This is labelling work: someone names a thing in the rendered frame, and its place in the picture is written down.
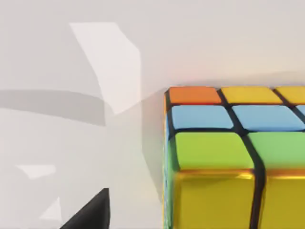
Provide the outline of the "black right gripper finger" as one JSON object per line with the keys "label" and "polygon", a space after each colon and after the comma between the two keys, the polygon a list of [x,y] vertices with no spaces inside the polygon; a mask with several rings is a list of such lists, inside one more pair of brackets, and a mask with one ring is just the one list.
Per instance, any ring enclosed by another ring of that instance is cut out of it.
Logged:
{"label": "black right gripper finger", "polygon": [[109,229],[110,194],[103,188],[60,229]]}

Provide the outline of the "multicoloured puzzle cube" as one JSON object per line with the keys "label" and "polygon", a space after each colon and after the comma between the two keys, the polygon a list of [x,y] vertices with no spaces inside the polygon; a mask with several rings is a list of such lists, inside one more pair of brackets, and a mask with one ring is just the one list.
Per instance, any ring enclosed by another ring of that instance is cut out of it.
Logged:
{"label": "multicoloured puzzle cube", "polygon": [[305,86],[164,93],[163,229],[305,229]]}

